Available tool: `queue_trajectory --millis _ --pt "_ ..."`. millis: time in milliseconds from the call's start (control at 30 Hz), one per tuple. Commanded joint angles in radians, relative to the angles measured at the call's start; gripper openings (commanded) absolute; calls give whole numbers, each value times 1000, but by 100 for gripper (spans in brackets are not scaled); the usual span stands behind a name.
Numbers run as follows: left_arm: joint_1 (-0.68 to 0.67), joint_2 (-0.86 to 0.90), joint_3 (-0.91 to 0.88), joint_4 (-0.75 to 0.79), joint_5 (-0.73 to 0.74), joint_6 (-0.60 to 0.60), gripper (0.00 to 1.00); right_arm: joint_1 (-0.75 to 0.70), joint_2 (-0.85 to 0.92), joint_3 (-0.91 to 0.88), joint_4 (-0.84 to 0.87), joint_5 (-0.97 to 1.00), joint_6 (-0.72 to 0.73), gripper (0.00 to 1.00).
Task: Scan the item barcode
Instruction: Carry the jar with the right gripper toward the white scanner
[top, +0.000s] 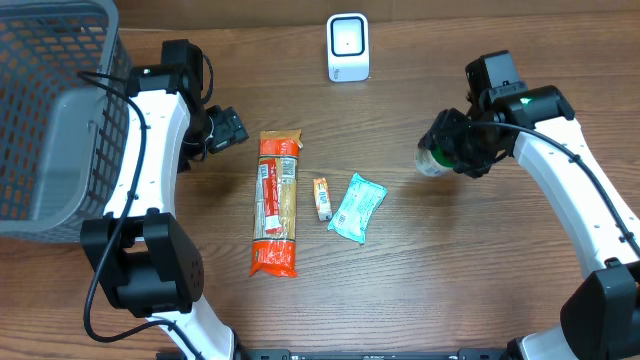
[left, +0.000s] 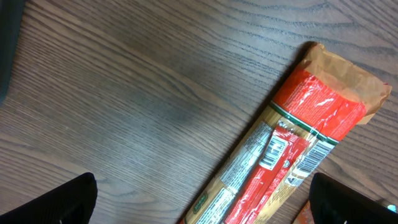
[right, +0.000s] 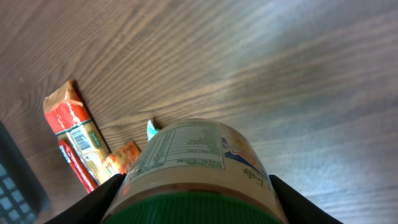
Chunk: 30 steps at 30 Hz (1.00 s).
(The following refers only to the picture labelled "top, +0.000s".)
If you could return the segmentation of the orange spaghetti packet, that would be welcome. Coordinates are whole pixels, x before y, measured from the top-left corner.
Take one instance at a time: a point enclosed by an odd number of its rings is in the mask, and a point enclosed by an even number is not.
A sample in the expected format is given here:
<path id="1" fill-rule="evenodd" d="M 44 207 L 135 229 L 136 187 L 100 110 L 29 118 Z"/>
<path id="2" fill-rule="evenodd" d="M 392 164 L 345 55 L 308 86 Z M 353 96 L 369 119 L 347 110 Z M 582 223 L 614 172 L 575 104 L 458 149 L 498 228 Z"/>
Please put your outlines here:
<path id="1" fill-rule="evenodd" d="M 296 216 L 302 132 L 263 131 L 255 183 L 252 275 L 297 276 Z"/>

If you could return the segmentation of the teal wet wipes pack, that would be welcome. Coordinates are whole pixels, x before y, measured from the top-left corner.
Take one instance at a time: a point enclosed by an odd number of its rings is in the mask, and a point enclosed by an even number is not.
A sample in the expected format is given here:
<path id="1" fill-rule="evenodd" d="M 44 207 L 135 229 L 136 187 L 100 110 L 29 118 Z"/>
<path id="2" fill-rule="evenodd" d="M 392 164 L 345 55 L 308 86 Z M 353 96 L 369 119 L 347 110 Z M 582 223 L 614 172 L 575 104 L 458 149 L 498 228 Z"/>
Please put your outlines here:
<path id="1" fill-rule="evenodd" d="M 371 217 L 384 201 L 388 190 L 355 173 L 345 196 L 327 229 L 359 244 L 366 242 Z"/>

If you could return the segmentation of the small orange snack box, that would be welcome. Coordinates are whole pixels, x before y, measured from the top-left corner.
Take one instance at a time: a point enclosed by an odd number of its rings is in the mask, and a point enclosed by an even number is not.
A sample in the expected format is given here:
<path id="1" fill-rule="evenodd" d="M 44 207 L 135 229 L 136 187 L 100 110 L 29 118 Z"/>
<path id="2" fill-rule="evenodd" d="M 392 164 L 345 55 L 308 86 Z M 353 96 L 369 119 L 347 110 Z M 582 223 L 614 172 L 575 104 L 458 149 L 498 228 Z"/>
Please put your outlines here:
<path id="1" fill-rule="evenodd" d="M 329 221 L 332 216 L 332 208 L 329 194 L 328 182 L 325 178 L 313 180 L 314 200 L 316 211 L 320 221 Z"/>

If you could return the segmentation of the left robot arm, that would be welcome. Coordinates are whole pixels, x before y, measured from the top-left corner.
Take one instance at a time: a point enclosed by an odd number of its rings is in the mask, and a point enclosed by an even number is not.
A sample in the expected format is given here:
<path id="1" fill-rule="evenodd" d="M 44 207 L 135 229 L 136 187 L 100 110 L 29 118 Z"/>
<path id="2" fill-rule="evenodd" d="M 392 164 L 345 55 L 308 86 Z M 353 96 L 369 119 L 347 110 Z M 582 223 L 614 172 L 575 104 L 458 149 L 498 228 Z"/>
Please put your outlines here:
<path id="1" fill-rule="evenodd" d="M 159 327 L 179 347 L 179 359 L 248 358 L 206 300 L 201 254 L 175 216 L 178 174 L 249 137 L 233 108 L 208 104 L 210 59 L 186 39 L 170 40 L 159 64 L 120 79 L 121 91 L 105 85 L 105 74 L 78 76 L 128 110 L 113 193 L 102 217 L 81 226 L 94 270 L 83 310 L 87 335 L 113 343 Z"/>

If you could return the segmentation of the green lid jar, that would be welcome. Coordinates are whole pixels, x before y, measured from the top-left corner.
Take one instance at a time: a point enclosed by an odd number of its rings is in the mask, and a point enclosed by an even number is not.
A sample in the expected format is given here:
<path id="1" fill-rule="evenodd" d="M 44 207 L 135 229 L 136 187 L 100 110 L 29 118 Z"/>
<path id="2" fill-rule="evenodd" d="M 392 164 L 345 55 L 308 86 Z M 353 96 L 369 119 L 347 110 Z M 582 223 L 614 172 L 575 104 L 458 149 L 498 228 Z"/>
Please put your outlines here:
<path id="1" fill-rule="evenodd" d="M 429 134 L 425 134 L 418 142 L 415 165 L 421 174 L 428 177 L 439 177 L 453 170 L 453 164 L 445 158 Z"/>

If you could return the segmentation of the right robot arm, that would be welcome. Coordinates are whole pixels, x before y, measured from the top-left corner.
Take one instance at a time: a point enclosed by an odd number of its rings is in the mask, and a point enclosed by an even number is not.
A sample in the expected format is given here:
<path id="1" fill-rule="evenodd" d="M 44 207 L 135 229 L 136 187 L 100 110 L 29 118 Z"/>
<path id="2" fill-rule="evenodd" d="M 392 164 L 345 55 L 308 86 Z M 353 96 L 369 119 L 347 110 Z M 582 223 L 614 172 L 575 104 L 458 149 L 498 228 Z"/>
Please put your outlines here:
<path id="1" fill-rule="evenodd" d="M 625 359 L 639 353 L 639 218 L 592 155 L 576 113 L 552 85 L 531 89 L 509 51 L 465 68 L 470 108 L 441 111 L 419 140 L 425 176 L 479 178 L 512 157 L 547 197 L 583 282 L 559 325 L 511 340 L 498 359 Z"/>

